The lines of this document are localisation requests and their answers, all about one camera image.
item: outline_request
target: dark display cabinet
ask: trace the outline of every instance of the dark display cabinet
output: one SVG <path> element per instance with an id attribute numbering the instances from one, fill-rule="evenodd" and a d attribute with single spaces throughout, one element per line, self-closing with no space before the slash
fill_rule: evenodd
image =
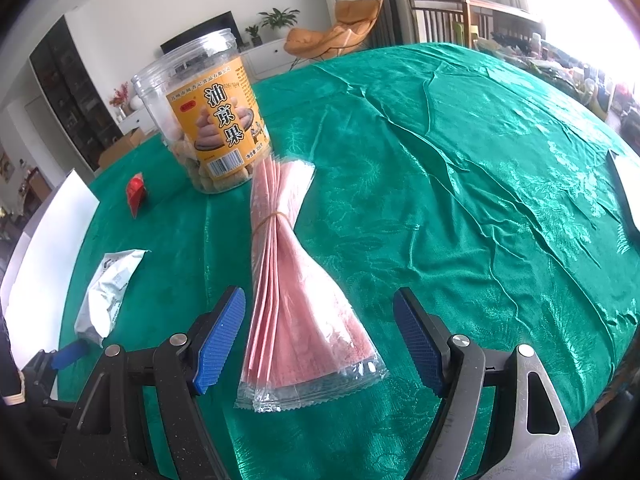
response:
<path id="1" fill-rule="evenodd" d="M 97 170 L 100 154 L 122 133 L 82 64 L 64 16 L 51 27 L 30 60 L 53 113 L 84 160 Z"/>

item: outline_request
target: yellow label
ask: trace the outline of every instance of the yellow label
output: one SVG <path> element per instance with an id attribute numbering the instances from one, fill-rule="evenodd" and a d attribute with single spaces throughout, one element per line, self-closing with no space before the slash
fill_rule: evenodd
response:
<path id="1" fill-rule="evenodd" d="M 240 57 L 199 74 L 166 98 L 213 180 L 244 168 L 269 145 Z"/>

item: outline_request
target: red candy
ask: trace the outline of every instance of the red candy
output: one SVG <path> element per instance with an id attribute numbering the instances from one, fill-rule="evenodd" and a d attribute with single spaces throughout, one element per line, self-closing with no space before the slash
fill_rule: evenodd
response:
<path id="1" fill-rule="evenodd" d="M 138 215 L 140 203 L 146 197 L 145 181 L 142 179 L 142 173 L 137 173 L 127 184 L 127 203 L 131 209 L 133 218 Z"/>

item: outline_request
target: bundle of pink packets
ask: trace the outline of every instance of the bundle of pink packets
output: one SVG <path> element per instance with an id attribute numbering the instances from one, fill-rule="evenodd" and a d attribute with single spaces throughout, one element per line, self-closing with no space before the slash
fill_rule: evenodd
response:
<path id="1" fill-rule="evenodd" d="M 388 371 L 338 285 L 293 232 L 314 166 L 268 156 L 251 190 L 254 312 L 236 406 L 279 412 L 336 399 Z"/>

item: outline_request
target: orange chair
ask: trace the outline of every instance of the orange chair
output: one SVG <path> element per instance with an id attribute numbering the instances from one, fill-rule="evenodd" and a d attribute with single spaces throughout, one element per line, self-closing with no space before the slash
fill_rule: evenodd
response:
<path id="1" fill-rule="evenodd" d="M 329 30 L 292 28 L 284 44 L 284 50 L 296 56 L 291 68 L 305 59 L 324 60 L 357 49 L 376 24 L 381 8 L 382 0 L 336 2 L 336 23 Z"/>

